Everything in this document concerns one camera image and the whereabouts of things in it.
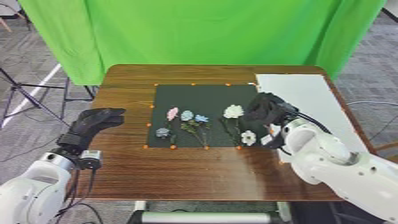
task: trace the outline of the metal stand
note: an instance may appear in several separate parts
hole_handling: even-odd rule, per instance
[[[23,86],[47,88],[47,89],[63,89],[63,87],[21,84],[14,81],[14,79],[10,78],[7,72],[3,71],[1,68],[0,68],[0,73],[3,74],[3,78],[5,78],[3,80],[10,84],[10,94],[8,94],[8,99],[7,99],[7,103],[5,103],[3,116],[1,116],[1,120],[0,120],[0,129],[3,127],[5,118],[12,117],[17,114],[17,113],[15,114],[7,114],[15,91],[21,93],[21,95],[23,95],[24,99],[28,100],[28,102],[31,103],[33,107],[39,108],[51,115],[51,117],[58,120],[60,123],[63,123],[65,126],[69,126],[69,124],[63,122],[62,118],[56,116],[53,111],[47,109],[47,107],[42,105],[39,100],[33,98],[33,96],[28,94],[26,90],[23,89]]]
[[[266,213],[147,212],[145,202],[135,202],[127,224],[266,224],[282,223]]]
[[[62,101],[62,108],[60,108],[60,119],[63,119],[63,115],[65,115],[65,102],[71,101],[85,101],[90,102],[95,98],[95,90],[94,90],[94,86],[88,88],[88,86],[83,86],[85,91],[88,93],[88,98],[85,99],[76,99],[76,98],[67,98],[67,93],[69,93],[69,84],[71,84],[71,79],[69,77],[65,78],[65,87],[63,87],[63,101]]]

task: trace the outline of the blue object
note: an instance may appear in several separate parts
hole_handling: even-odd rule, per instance
[[[207,117],[204,117],[202,115],[195,115],[195,122],[207,122]]]

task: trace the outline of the blue flower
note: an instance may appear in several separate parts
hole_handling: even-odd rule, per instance
[[[190,110],[184,110],[181,113],[181,121],[188,121],[193,118],[193,113]]]
[[[195,122],[207,122],[207,117],[204,117],[202,115],[195,115]]]

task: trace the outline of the tripod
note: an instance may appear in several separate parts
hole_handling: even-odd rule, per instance
[[[69,124],[63,122],[62,118],[58,117],[58,115],[53,113],[53,111],[47,109],[47,107],[42,105],[42,103],[39,102],[39,100],[33,98],[33,96],[30,95],[30,93],[26,92],[26,90],[23,89],[23,86],[28,87],[39,87],[39,88],[46,88],[46,89],[65,89],[63,87],[56,87],[56,86],[44,86],[44,85],[31,85],[31,84],[23,84],[17,83],[14,81],[14,79],[10,78],[7,72],[3,71],[3,69],[0,68],[0,73],[3,75],[3,81],[7,81],[7,83],[10,84],[10,94],[8,94],[8,98],[7,98],[7,103],[5,103],[5,109],[3,109],[3,116],[1,116],[1,120],[0,120],[0,129],[3,127],[3,121],[8,117],[12,117],[14,115],[19,114],[8,114],[8,106],[10,106],[10,101],[12,101],[12,97],[14,97],[14,93],[15,91],[21,93],[24,99],[28,100],[28,102],[31,103],[33,107],[39,108],[55,118],[55,120],[58,120],[60,123],[63,123],[63,125],[69,127]]]

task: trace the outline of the wall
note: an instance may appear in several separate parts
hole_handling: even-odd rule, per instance
[[[383,8],[389,10],[389,12],[398,17],[398,0],[389,0],[387,3],[385,3]]]

